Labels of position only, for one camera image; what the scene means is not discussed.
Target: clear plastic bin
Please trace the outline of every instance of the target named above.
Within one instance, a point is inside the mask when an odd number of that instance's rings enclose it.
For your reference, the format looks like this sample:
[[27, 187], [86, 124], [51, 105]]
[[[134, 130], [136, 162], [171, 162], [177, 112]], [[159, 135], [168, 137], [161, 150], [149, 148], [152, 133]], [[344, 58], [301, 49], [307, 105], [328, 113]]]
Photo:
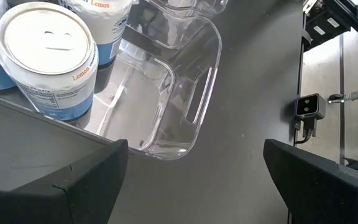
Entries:
[[195, 15], [210, 17], [222, 12], [228, 0], [149, 0], [165, 7], [174, 15], [191, 17]]
[[[205, 17], [180, 18], [140, 0], [114, 64], [98, 70], [92, 107], [71, 125], [135, 150], [178, 159], [196, 142], [214, 86], [221, 38]], [[0, 96], [31, 108], [19, 90]]]

